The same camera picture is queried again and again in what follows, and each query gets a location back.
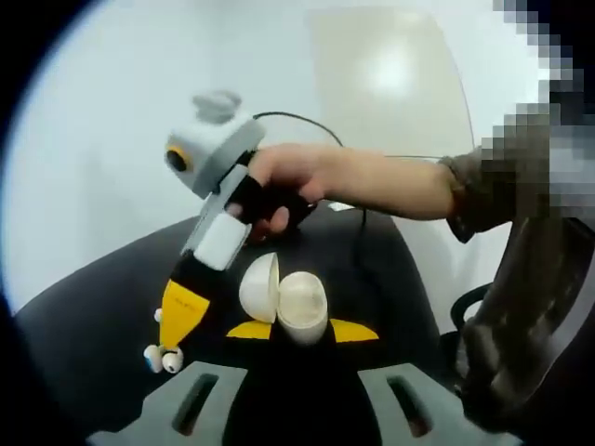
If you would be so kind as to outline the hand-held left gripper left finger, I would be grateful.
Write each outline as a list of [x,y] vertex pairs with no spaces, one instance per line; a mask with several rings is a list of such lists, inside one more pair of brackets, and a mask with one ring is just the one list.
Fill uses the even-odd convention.
[[264,340],[234,339],[244,364],[194,361],[144,397],[120,428],[92,445],[283,445],[295,433],[298,344],[275,323]]

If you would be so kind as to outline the person's right hand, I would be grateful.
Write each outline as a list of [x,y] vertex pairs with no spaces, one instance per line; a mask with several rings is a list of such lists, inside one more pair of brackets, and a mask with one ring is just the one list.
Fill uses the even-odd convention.
[[317,145],[260,149],[227,212],[251,225],[250,243],[294,230],[318,202],[340,189],[340,161],[338,150]]

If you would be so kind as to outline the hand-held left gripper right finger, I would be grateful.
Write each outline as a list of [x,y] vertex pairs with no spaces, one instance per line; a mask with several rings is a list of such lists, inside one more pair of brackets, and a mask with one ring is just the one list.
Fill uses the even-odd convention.
[[307,444],[467,444],[460,400],[416,367],[401,340],[338,319],[300,328],[319,368],[304,394]]

